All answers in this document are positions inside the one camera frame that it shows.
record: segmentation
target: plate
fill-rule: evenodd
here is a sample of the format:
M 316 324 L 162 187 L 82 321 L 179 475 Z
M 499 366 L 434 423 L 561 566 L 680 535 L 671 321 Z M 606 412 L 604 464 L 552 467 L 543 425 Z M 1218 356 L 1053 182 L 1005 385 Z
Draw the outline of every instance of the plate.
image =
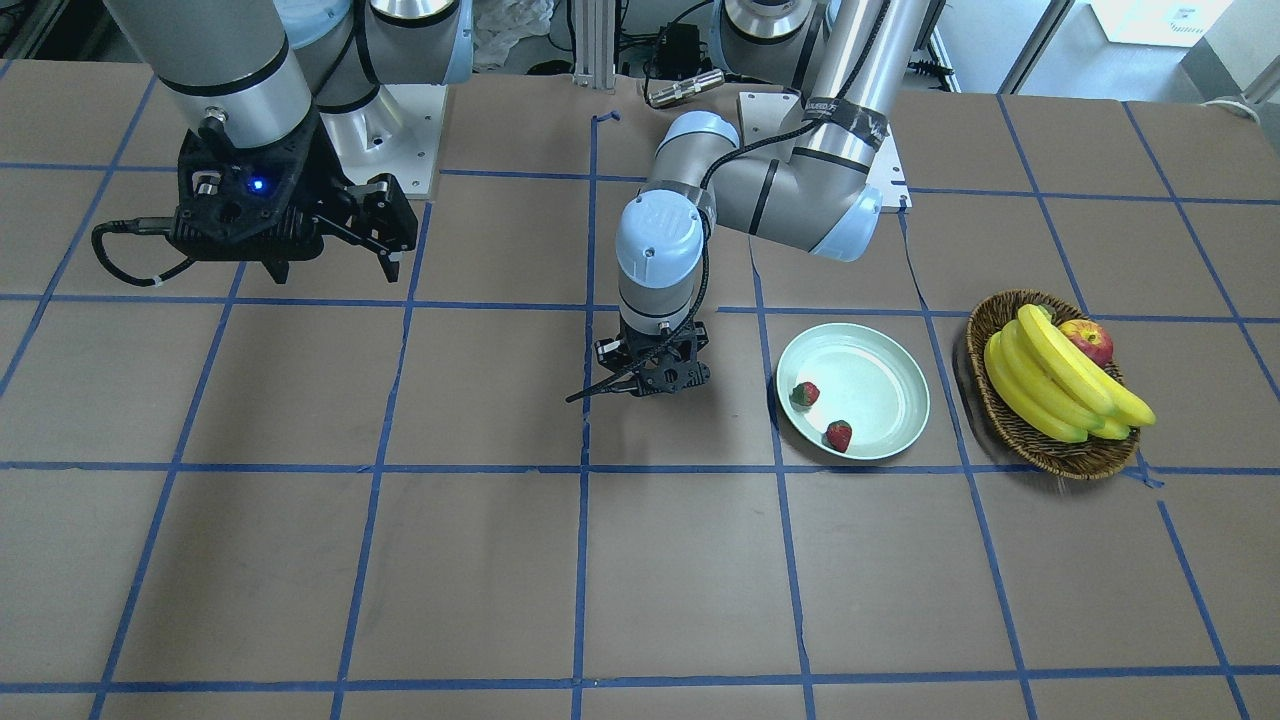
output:
M 818 402 L 791 402 L 791 388 L 812 382 Z M 929 388 L 911 354 L 882 332 L 852 323 L 827 323 L 796 336 L 782 351 L 778 404 L 809 442 L 850 460 L 879 460 L 906 450 L 929 418 Z M 838 452 L 823 434 L 835 420 L 854 428 Z

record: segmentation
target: red apple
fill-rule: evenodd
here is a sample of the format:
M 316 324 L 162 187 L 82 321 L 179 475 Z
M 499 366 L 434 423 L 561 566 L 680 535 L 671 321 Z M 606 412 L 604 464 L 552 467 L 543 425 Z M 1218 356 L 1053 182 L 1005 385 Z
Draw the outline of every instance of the red apple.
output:
M 1102 329 L 1102 325 L 1093 320 L 1068 320 L 1059 325 L 1057 329 L 1062 331 L 1062 334 L 1071 341 L 1071 345 L 1079 347 L 1080 352 L 1084 352 L 1100 368 L 1105 368 L 1111 361 L 1115 346 L 1111 343 L 1111 336 L 1107 334 L 1107 331 Z

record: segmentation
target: banana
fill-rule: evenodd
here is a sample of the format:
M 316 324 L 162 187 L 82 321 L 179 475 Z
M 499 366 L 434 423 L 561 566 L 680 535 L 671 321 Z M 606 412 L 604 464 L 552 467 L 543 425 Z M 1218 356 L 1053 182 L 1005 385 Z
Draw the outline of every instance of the banana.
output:
M 1093 387 L 1102 388 L 1111 401 L 1111 410 L 1106 413 L 1091 402 L 1087 402 L 1084 397 L 1076 395 L 1076 397 L 1079 397 L 1080 401 L 1084 402 L 1091 410 L 1102 415 L 1114 415 L 1117 420 L 1126 425 L 1140 427 L 1156 424 L 1156 414 L 1146 402 L 1143 402 L 1140 397 L 1129 391 L 1129 388 L 1117 383 L 1115 378 L 1106 373 L 1106 370 L 1089 360 L 1079 347 L 1071 345 L 1071 341 L 1066 340 L 1062 331 L 1055 328 L 1053 324 L 1044 318 L 1044 314 L 1041 313 L 1039 309 L 1034 305 L 1024 305 L 1018 310 L 1018 319 L 1021 322 L 1023 329 L 1025 331 L 1024 336 L 1030 340 L 1030 343 L 1036 346 L 1041 359 L 1046 361 L 1046 368 L 1048 368 L 1050 374 L 1052 374 L 1055 379 L 1057 379 L 1059 383 L 1068 389 L 1068 392 L 1075 395 L 1074 391 L 1079 388 L 1083 393 L 1089 395 L 1093 392 Z M 1046 355 L 1046 350 L 1051 350 L 1051 355 Z M 1057 369 L 1061 369 L 1068 379 L 1059 377 Z M 1087 388 L 1084 384 L 1068 384 L 1069 382 L 1087 382 L 1089 384 Z
M 1044 318 L 1039 307 L 1030 304 L 1023 305 L 1018 309 L 1018 322 L 1029 354 L 1039 360 L 1050 377 L 1068 395 L 1103 418 L 1115 413 L 1116 404 L 1111 393 L 1094 375 L 1089 374 L 1083 364 L 1093 365 L 1093 361 L 1085 357 L 1079 347 L 1071 345 L 1062 331 L 1055 328 Z
M 1116 420 L 1115 418 L 1107 418 L 1106 424 L 1101 428 L 1089 430 L 1089 434 L 1105 439 L 1124 439 L 1129 437 L 1129 425 Z
M 1000 343 L 1001 354 L 1005 357 L 1005 368 L 1014 380 L 1021 386 L 1027 395 L 1037 405 L 1047 410 L 1055 418 L 1068 425 L 1097 430 L 1105 425 L 1105 418 L 1080 405 L 1074 397 L 1066 393 L 1053 382 L 1041 364 L 1027 354 L 1021 338 L 1021 325 L 1018 319 L 1009 320 L 1001 331 L 1004 341 Z
M 1083 428 L 1076 428 L 1069 425 L 1062 420 L 1055 418 L 1047 410 L 1041 407 L 1032 400 L 1027 392 L 1010 377 L 1007 368 L 1005 366 L 1005 359 L 1001 356 L 1000 346 L 1002 345 L 1001 333 L 991 336 L 987 341 L 987 346 L 983 348 L 983 360 L 987 365 L 987 375 L 991 378 L 991 384 L 996 387 L 996 393 L 1000 395 L 1010 410 L 1018 414 L 1019 418 L 1027 420 L 1027 424 L 1036 428 L 1037 430 L 1044 433 L 1046 436 L 1061 441 L 1061 442 L 1083 442 L 1088 439 L 1089 433 Z

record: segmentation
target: fruit basket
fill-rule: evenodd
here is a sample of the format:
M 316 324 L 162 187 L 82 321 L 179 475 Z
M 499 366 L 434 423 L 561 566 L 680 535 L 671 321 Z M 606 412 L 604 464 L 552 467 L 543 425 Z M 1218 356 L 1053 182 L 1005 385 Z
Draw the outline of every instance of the fruit basket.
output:
M 1034 290 L 1006 290 L 983 300 L 969 315 L 965 325 L 965 350 L 973 368 L 974 384 L 982 398 L 983 410 L 991 419 L 996 434 L 1019 456 L 1032 465 L 1055 475 L 1076 480 L 1110 478 L 1125 468 L 1138 451 L 1137 428 L 1125 439 L 1089 437 L 1084 442 L 1066 443 L 1052 439 L 1019 418 L 996 395 L 983 361 L 983 347 L 991 336 L 1018 315 L 1025 304 L 1053 309 L 1053 324 L 1066 320 L 1088 319 L 1070 302 Z M 1124 375 L 1115 361 L 1107 363 L 1106 373 L 1124 384 Z

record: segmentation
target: black tape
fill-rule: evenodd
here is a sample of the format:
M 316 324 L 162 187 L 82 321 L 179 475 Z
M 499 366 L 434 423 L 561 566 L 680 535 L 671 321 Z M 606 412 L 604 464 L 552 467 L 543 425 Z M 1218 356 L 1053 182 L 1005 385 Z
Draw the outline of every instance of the black tape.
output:
M 870 145 L 873 150 L 879 150 L 888 137 L 888 118 L 883 113 L 854 105 L 844 97 L 810 99 L 804 106 L 804 119 L 820 119 L 840 126 Z
M 236 95 L 237 92 L 243 92 L 275 74 L 284 67 L 284 61 L 289 59 L 289 40 L 284 38 L 280 45 L 279 53 L 271 58 L 271 61 L 262 65 L 257 70 L 232 82 L 224 82 L 219 85 L 183 85 L 180 82 L 173 82 L 170 79 L 160 78 L 160 82 L 169 86 L 170 90 L 180 92 L 183 95 L 191 95 L 195 97 L 224 97 L 227 95 Z

